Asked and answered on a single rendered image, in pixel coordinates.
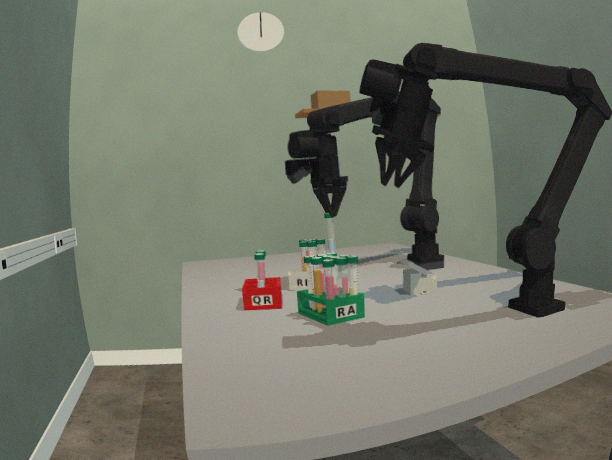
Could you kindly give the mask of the test tube with green cap and pink liquid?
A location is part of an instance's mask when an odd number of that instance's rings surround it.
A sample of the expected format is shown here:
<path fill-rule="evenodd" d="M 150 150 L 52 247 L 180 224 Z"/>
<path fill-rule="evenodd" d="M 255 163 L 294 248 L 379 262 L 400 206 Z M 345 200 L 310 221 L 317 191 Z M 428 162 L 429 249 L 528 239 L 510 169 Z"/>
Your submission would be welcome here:
<path fill-rule="evenodd" d="M 325 273 L 326 299 L 335 299 L 334 276 L 333 276 L 334 266 L 335 266 L 334 259 L 326 259 L 322 261 L 322 267 L 325 268 L 324 273 Z"/>

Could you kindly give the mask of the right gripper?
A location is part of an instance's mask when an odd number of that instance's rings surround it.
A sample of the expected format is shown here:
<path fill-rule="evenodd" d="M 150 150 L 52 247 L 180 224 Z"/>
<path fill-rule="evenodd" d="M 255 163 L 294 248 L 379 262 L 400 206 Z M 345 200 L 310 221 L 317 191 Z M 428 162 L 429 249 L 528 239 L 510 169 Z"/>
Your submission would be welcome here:
<path fill-rule="evenodd" d="M 347 186 L 347 182 L 345 181 L 348 181 L 348 176 L 340 176 L 338 156 L 328 156 L 328 157 L 332 157 L 333 177 L 310 179 L 310 181 L 312 184 L 312 189 L 319 188 L 319 189 L 313 189 L 313 192 L 315 193 L 316 197 L 321 203 L 325 213 L 329 213 L 331 217 L 336 217 L 340 204 L 342 202 L 342 199 L 347 189 L 346 187 L 343 187 L 343 186 Z M 339 178 L 334 178 L 334 177 L 339 177 Z M 336 179 L 336 180 L 332 180 L 332 183 L 331 183 L 331 179 Z M 322 186 L 322 185 L 327 185 L 327 186 Z M 332 193 L 331 204 L 328 198 L 328 193 Z"/>

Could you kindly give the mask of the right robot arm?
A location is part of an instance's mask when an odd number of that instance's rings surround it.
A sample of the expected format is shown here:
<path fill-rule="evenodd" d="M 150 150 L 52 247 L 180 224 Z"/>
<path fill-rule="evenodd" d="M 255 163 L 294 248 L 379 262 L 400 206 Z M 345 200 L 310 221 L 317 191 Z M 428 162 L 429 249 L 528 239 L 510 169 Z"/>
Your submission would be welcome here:
<path fill-rule="evenodd" d="M 310 173 L 311 179 L 333 177 L 332 157 L 328 156 L 338 156 L 336 137 L 316 132 L 338 132 L 339 126 L 372 117 L 370 112 L 372 99 L 373 97 L 370 97 L 311 111 L 307 116 L 310 130 L 290 133 L 288 153 L 296 160 L 285 161 L 285 169 L 287 178 L 292 184 L 296 184 Z M 441 114 L 441 108 L 432 98 L 429 104 L 421 138 L 434 145 L 437 114 Z M 424 264 L 444 261 L 444 255 L 439 254 L 439 244 L 436 243 L 434 234 L 437 233 L 439 223 L 437 201 L 432 197 L 434 148 L 433 152 L 423 149 L 419 151 L 426 155 L 425 162 L 414 171 L 412 190 L 401 211 L 400 222 L 405 230 L 416 233 L 416 245 L 412 245 L 412 254 L 407 254 L 408 260 Z M 319 157 L 325 155 L 325 158 L 315 158 L 317 155 L 320 155 Z M 426 202 L 425 206 L 420 206 L 424 204 L 421 201 Z M 429 235 L 426 235 L 427 233 Z"/>

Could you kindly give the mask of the red block with round holes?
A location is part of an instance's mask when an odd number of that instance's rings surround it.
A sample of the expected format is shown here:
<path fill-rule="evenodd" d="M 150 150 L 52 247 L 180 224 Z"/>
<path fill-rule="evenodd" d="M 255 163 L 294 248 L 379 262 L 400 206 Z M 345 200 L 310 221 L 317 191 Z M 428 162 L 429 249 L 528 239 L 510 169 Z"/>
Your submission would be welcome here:
<path fill-rule="evenodd" d="M 242 294 L 244 310 L 282 309 L 280 277 L 266 278 L 263 288 L 258 288 L 257 279 L 246 279 Z"/>

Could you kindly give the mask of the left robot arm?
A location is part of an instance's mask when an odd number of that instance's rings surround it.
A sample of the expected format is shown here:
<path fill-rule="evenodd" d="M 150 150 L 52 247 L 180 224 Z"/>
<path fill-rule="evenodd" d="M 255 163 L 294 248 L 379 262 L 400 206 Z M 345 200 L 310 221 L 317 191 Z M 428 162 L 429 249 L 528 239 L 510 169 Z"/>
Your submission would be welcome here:
<path fill-rule="evenodd" d="M 538 201 L 506 240 L 509 259 L 527 268 L 523 270 L 519 297 L 509 299 L 508 308 L 535 317 L 565 310 L 565 301 L 554 299 L 555 239 L 560 231 L 557 225 L 594 140 L 612 115 L 595 76 L 584 68 L 548 66 L 419 43 L 405 55 L 403 65 L 375 59 L 367 63 L 359 93 L 373 97 L 372 123 L 391 132 L 397 103 L 414 109 L 416 116 L 427 113 L 433 92 L 427 82 L 430 79 L 545 91 L 565 96 L 577 108 L 572 128 Z M 393 100 L 399 91 L 398 101 Z"/>

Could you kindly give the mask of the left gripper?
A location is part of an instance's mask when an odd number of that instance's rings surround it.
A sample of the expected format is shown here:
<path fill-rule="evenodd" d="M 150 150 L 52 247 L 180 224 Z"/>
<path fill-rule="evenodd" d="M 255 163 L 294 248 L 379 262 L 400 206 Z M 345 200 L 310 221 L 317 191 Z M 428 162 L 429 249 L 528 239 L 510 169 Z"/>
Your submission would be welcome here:
<path fill-rule="evenodd" d="M 433 152 L 434 148 L 434 145 L 420 138 L 426 113 L 419 113 L 419 116 L 415 116 L 416 111 L 399 105 L 397 103 L 398 109 L 391 132 L 376 125 L 372 129 L 372 133 L 375 135 L 384 135 L 384 138 L 377 137 L 375 141 L 380 164 L 381 184 L 386 186 L 395 171 L 394 185 L 397 188 L 425 161 L 426 155 L 419 149 Z M 404 109 L 406 109 L 406 112 L 404 112 Z M 387 171 L 386 153 L 389 157 Z M 406 158 L 410 160 L 410 164 L 401 174 Z"/>

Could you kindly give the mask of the green tube rack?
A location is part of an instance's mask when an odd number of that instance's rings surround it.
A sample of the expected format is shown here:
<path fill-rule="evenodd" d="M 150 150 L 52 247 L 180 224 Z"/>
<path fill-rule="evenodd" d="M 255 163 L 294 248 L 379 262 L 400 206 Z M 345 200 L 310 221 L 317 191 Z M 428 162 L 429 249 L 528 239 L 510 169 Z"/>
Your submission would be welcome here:
<path fill-rule="evenodd" d="M 317 309 L 310 308 L 309 300 L 325 305 L 326 308 L 318 313 Z M 297 301 L 298 314 L 327 326 L 365 317 L 364 293 L 360 292 L 356 295 L 346 293 L 346 297 L 335 295 L 335 299 L 326 299 L 325 292 L 323 295 L 314 295 L 314 293 L 308 293 L 306 289 L 297 291 Z"/>

